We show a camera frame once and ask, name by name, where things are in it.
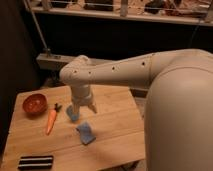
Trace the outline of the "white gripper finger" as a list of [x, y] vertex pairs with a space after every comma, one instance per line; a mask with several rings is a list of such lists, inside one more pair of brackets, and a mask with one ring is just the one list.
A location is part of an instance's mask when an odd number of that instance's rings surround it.
[[88, 108], [93, 111], [94, 113], [97, 113], [97, 108], [96, 108], [96, 105], [94, 103], [90, 103], [88, 105]]
[[80, 106], [77, 105], [77, 104], [73, 104], [72, 111], [73, 111], [73, 115], [74, 116], [76, 116], [76, 117], [79, 116], [79, 114], [80, 114]]

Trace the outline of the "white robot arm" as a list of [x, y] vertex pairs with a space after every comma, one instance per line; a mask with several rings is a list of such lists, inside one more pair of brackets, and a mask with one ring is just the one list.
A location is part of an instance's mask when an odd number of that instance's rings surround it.
[[148, 171], [213, 171], [213, 53], [172, 50], [99, 65], [80, 55], [60, 79], [71, 87], [75, 110], [93, 101], [92, 84], [147, 89]]

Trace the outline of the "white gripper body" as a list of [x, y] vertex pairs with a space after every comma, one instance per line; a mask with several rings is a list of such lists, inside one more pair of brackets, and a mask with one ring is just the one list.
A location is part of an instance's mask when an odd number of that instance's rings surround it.
[[90, 85], [71, 86], [72, 102], [75, 105], [87, 106], [93, 102]]

